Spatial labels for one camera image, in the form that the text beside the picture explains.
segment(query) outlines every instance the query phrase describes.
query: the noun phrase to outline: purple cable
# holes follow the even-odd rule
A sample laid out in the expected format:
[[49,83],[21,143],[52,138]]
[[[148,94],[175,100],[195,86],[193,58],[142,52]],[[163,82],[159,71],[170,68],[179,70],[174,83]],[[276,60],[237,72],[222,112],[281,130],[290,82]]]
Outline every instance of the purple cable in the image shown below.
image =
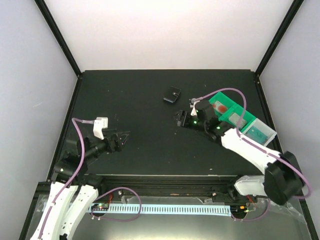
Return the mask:
[[[221,89],[213,91],[213,92],[211,92],[211,93],[209,93],[209,94],[207,94],[205,96],[202,96],[202,97],[199,97],[199,98],[194,98],[193,101],[200,101],[200,100],[206,99],[206,98],[208,98],[208,97],[210,97],[210,96],[212,96],[212,95],[214,95],[214,94],[216,94],[218,92],[223,92],[223,91],[228,91],[228,90],[239,93],[241,95],[242,99],[243,99],[243,111],[242,111],[242,114],[240,116],[240,119],[236,123],[236,133],[237,133],[237,135],[239,137],[241,137],[241,134],[240,134],[240,131],[239,131],[239,127],[240,127],[241,120],[244,118],[245,113],[246,113],[247,100],[246,100],[245,95],[239,89],[236,89],[236,88],[233,88],[233,87],[221,88]],[[304,181],[305,185],[308,188],[308,193],[305,196],[294,196],[295,198],[297,198],[297,199],[306,199],[306,198],[311,196],[311,194],[312,194],[311,184],[309,183],[309,181],[306,179],[306,177],[298,169],[296,169],[294,166],[292,166],[290,163],[288,163],[287,161],[283,160],[282,158],[280,158],[280,157],[278,157],[276,155],[273,155],[272,153],[267,153],[267,151],[265,151],[264,149],[262,149],[261,147],[256,145],[254,142],[251,142],[251,141],[249,141],[248,139],[245,139],[245,138],[241,138],[241,140],[245,141],[247,144],[253,146],[254,148],[260,150],[264,154],[267,154],[267,155],[275,158],[279,162],[283,163],[288,168],[290,168],[292,171],[294,171]]]
[[271,203],[271,200],[268,199],[268,204],[266,206],[266,209],[264,210],[264,212],[260,215],[260,216],[257,216],[255,218],[251,218],[251,219],[239,219],[239,218],[235,218],[235,216],[231,213],[231,217],[236,220],[236,221],[241,221],[241,222],[252,222],[252,221],[256,221],[256,220],[260,220],[262,219],[265,215],[267,215],[267,212],[269,211],[270,209],[270,204]]
[[121,189],[124,189],[124,190],[128,190],[130,192],[132,192],[137,198],[138,198],[138,201],[139,201],[139,211],[138,213],[130,218],[130,219],[116,219],[116,218],[109,218],[109,217],[96,217],[96,218],[100,218],[100,219],[105,219],[105,220],[110,220],[110,221],[115,221],[115,222],[123,222],[123,223],[127,223],[127,222],[131,222],[133,220],[136,220],[139,216],[140,216],[140,213],[141,213],[141,210],[142,210],[142,202],[141,202],[141,198],[139,197],[139,195],[134,191],[132,190],[131,188],[128,188],[128,187],[125,187],[125,186],[120,186],[120,187],[116,187],[110,191],[107,191],[106,193],[102,194],[101,196],[99,196],[96,200],[94,201],[97,201],[103,197],[105,197],[106,195],[114,192],[114,191],[117,191],[117,190],[121,190]]
[[[80,163],[77,167],[77,169],[75,170],[74,174],[69,178],[69,180],[65,183],[65,185],[60,189],[60,191],[55,195],[52,203],[55,204],[56,203],[56,200],[57,198],[59,197],[59,195],[62,193],[62,191],[68,187],[72,181],[74,180],[74,178],[77,176],[77,174],[79,173],[83,163],[84,163],[84,160],[85,160],[85,143],[84,143],[84,138],[81,134],[81,131],[80,131],[80,128],[79,126],[77,125],[76,122],[79,122],[79,123],[83,123],[83,124],[94,124],[94,121],[91,121],[91,120],[81,120],[81,119],[78,119],[78,118],[72,118],[72,123],[75,127],[75,130],[76,132],[78,133],[78,136],[79,136],[79,139],[80,139],[80,143],[81,143],[81,158],[80,158]],[[45,226],[46,226],[46,223],[48,221],[48,217],[49,217],[49,214],[52,210],[52,206],[49,207],[48,209],[48,212],[46,213],[45,217],[44,217],[44,220],[43,220],[43,223],[42,223],[42,226],[41,226],[41,229],[40,229],[40,232],[39,232],[39,236],[38,236],[38,239],[41,239],[43,233],[44,233],[44,229],[45,229]]]

